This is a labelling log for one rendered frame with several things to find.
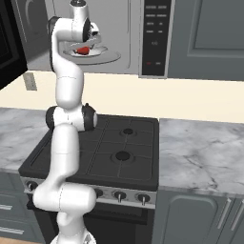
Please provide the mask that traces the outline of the grey wall socket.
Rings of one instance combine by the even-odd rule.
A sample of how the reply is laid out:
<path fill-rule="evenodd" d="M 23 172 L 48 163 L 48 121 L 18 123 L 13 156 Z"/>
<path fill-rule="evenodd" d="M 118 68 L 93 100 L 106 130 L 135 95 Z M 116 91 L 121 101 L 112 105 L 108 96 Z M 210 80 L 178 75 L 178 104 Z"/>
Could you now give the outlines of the grey wall socket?
<path fill-rule="evenodd" d="M 32 72 L 25 72 L 23 74 L 23 79 L 24 79 L 27 91 L 36 91 L 37 90 L 34 74 Z"/>

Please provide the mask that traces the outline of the black microwave door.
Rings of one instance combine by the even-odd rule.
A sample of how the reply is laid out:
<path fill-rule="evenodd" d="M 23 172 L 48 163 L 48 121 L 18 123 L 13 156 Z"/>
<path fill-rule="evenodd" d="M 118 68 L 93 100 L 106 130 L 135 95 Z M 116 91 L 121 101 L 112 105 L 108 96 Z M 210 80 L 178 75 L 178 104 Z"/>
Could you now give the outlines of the black microwave door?
<path fill-rule="evenodd" d="M 0 0 L 0 90 L 27 70 L 11 0 Z"/>

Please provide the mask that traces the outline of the grey wall cupboard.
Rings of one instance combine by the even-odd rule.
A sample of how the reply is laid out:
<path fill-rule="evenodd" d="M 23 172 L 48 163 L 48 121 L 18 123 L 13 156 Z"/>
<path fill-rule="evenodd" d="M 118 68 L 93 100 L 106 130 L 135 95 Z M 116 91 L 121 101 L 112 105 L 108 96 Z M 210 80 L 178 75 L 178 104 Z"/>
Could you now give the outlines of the grey wall cupboard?
<path fill-rule="evenodd" d="M 168 76 L 244 81 L 244 0 L 175 0 Z"/>

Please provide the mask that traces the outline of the black gas hob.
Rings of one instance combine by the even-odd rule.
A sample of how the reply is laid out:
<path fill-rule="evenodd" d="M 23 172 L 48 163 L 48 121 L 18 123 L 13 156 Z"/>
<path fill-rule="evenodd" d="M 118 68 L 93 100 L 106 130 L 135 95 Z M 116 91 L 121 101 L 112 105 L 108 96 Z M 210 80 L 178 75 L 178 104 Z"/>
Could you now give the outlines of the black gas hob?
<path fill-rule="evenodd" d="M 79 132 L 71 125 L 49 131 L 19 173 L 44 179 L 50 172 L 51 142 L 61 153 L 80 151 L 78 172 L 69 182 L 154 192 L 158 187 L 159 123 L 155 118 L 98 116 L 94 130 Z"/>

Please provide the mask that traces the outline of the grey drawer front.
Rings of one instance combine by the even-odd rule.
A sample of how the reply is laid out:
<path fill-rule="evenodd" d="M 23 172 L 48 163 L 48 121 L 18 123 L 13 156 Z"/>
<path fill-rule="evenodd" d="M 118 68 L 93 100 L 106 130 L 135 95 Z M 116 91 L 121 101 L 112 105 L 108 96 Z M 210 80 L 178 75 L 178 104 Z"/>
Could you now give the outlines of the grey drawer front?
<path fill-rule="evenodd" d="M 28 197 L 23 193 L 0 192 L 0 204 L 12 206 L 11 211 L 0 210 L 0 217 L 35 222 L 33 211 L 27 209 L 28 201 Z"/>
<path fill-rule="evenodd" d="M 1 237 L 45 244 L 45 240 L 43 235 L 41 234 L 40 228 L 35 222 L 22 222 L 0 219 L 0 227 L 25 231 L 22 235 L 0 232 Z"/>

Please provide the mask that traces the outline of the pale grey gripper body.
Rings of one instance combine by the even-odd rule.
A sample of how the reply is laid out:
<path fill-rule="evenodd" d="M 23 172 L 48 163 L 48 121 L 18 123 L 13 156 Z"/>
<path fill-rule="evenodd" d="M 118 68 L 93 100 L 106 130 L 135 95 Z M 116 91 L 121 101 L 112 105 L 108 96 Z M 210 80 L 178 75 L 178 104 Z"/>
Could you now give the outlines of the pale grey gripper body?
<path fill-rule="evenodd" d="M 85 43 L 75 43 L 73 45 L 73 48 L 76 49 L 80 49 L 83 47 L 89 47 L 89 48 L 93 48 L 95 45 L 99 44 L 102 42 L 102 38 L 100 34 L 96 34 L 94 36 L 92 36 L 88 41 L 86 41 Z"/>

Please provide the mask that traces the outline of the glass microwave turntable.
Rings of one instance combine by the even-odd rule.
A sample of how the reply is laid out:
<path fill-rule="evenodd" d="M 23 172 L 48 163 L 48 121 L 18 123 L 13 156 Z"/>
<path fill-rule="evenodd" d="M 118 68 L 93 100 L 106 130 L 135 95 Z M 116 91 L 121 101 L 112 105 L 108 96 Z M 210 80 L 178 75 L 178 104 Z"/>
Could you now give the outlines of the glass microwave turntable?
<path fill-rule="evenodd" d="M 111 63 L 121 57 L 119 52 L 110 51 L 108 48 L 102 54 L 95 57 L 74 57 L 70 55 L 70 51 L 63 51 L 63 53 L 69 56 L 74 63 L 83 66 Z"/>

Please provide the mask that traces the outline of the silver microwave oven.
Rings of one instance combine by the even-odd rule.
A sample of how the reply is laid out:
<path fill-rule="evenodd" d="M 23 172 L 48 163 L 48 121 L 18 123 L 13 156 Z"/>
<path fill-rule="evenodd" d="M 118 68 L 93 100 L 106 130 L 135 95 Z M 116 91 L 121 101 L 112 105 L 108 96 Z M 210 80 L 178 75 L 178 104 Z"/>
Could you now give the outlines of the silver microwave oven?
<path fill-rule="evenodd" d="M 71 0 L 11 0 L 21 42 L 31 71 L 49 71 L 48 21 L 72 18 Z M 100 46 L 121 57 L 111 63 L 79 65 L 85 72 L 168 76 L 173 0 L 85 0 L 90 20 L 100 31 Z M 60 54 L 75 43 L 62 42 Z"/>

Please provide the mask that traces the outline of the red steak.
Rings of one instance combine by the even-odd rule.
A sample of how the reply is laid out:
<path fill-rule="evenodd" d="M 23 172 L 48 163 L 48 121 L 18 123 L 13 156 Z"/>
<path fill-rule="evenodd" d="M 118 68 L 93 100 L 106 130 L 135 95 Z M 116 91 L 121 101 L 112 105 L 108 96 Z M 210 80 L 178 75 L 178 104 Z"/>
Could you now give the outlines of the red steak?
<path fill-rule="evenodd" d="M 88 55 L 90 53 L 90 47 L 89 46 L 85 46 L 85 47 L 79 48 L 79 49 L 76 50 L 76 52 L 78 54 L 81 54 L 81 55 Z"/>

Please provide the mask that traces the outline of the grey base cupboard door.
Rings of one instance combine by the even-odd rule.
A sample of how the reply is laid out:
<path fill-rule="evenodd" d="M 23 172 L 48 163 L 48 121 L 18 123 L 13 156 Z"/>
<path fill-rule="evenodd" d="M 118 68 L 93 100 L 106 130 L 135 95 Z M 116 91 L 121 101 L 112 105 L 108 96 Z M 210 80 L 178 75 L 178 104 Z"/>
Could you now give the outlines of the grey base cupboard door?
<path fill-rule="evenodd" d="M 242 213 L 235 230 L 233 232 L 231 231 L 231 225 L 241 200 L 244 199 L 237 198 L 234 201 L 220 237 L 218 238 L 217 244 L 244 244 L 244 212 Z"/>
<path fill-rule="evenodd" d="M 232 200 L 221 229 L 217 223 L 227 198 Z M 152 244 L 217 244 L 234 199 L 159 190 Z"/>

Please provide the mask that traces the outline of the black and silver oven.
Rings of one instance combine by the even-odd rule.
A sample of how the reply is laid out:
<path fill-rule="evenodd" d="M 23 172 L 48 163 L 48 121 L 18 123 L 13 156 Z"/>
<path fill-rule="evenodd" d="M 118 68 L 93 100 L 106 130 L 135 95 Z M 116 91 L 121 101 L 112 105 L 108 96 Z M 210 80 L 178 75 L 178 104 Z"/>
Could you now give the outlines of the black and silver oven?
<path fill-rule="evenodd" d="M 47 212 L 38 209 L 32 201 L 33 192 L 27 187 L 28 181 L 34 181 L 38 185 L 43 179 L 21 177 L 25 193 L 29 202 L 27 208 L 34 212 L 41 233 L 44 236 L 45 244 L 51 244 L 58 235 L 58 225 L 56 223 L 56 212 Z M 104 186 L 92 186 L 94 189 L 103 191 L 103 196 L 97 198 L 97 203 L 113 204 L 118 206 L 128 206 L 148 210 L 148 221 L 145 223 L 129 223 L 124 221 L 113 221 L 97 218 L 85 218 L 84 222 L 88 230 L 94 235 L 97 244 L 151 244 L 153 235 L 153 219 L 155 210 L 156 192 L 139 192 L 138 190 L 116 189 Z M 121 202 L 113 196 L 115 192 L 123 192 L 127 196 Z M 147 194 L 151 199 L 145 205 L 137 199 L 139 194 Z"/>

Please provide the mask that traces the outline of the white plate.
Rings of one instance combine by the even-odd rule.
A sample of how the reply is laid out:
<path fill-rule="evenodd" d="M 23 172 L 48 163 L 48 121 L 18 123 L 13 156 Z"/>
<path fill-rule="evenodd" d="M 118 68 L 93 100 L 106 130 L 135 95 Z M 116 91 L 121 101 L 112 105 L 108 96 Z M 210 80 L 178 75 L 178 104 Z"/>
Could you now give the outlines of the white plate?
<path fill-rule="evenodd" d="M 74 57 L 95 57 L 102 54 L 104 51 L 107 50 L 107 48 L 104 46 L 97 46 L 97 47 L 90 48 L 90 53 L 88 55 L 78 54 L 76 50 L 71 50 L 70 55 Z"/>

